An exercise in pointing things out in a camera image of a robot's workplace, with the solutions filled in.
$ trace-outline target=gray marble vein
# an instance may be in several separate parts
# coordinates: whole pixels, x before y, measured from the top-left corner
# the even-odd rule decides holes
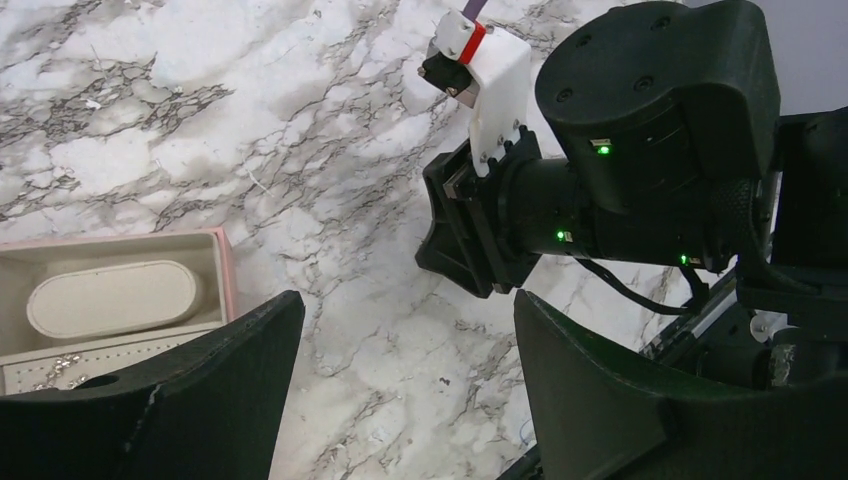
[[[545,56],[616,0],[492,0]],[[510,296],[419,270],[421,171],[469,112],[416,74],[435,0],[0,0],[0,240],[223,225],[241,308],[308,306],[273,479],[495,478],[533,441]],[[530,105],[547,155],[561,155]],[[674,271],[611,265],[655,300]],[[569,259],[527,285],[638,348],[666,317]]]

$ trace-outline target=jewelry tray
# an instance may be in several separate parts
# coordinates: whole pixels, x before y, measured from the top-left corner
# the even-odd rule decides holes
[[[202,280],[204,300],[192,317],[141,332],[76,339],[47,337],[27,320],[27,300],[48,278],[156,260],[183,264]],[[232,250],[221,228],[2,245],[0,395],[73,388],[196,338],[235,318],[235,291]]]

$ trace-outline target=white marble table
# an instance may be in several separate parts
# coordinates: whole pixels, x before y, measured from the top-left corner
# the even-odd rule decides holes
[[[493,0],[536,70],[616,0]],[[224,225],[242,310],[308,306],[271,478],[494,478],[532,442],[510,296],[419,270],[421,170],[468,112],[416,74],[434,0],[0,0],[0,241]],[[559,154],[538,112],[531,128]],[[675,272],[615,265],[679,303]],[[658,318],[565,259],[528,288],[630,348]]]

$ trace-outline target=marble countertop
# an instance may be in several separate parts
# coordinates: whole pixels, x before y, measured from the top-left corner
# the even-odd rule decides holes
[[[534,47],[617,0],[492,0]],[[491,479],[533,442],[511,296],[416,267],[421,171],[469,112],[416,71],[434,0],[0,0],[0,241],[223,225],[242,310],[308,318],[271,478]],[[533,107],[548,155],[556,143]],[[655,300],[675,271],[613,265]],[[638,348],[669,317],[568,259],[526,285]]]

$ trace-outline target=black plastic housing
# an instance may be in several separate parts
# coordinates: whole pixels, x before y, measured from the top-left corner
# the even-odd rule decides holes
[[[618,214],[673,209],[699,178],[762,178],[780,114],[765,18],[745,1],[612,9],[548,57],[536,100]]]

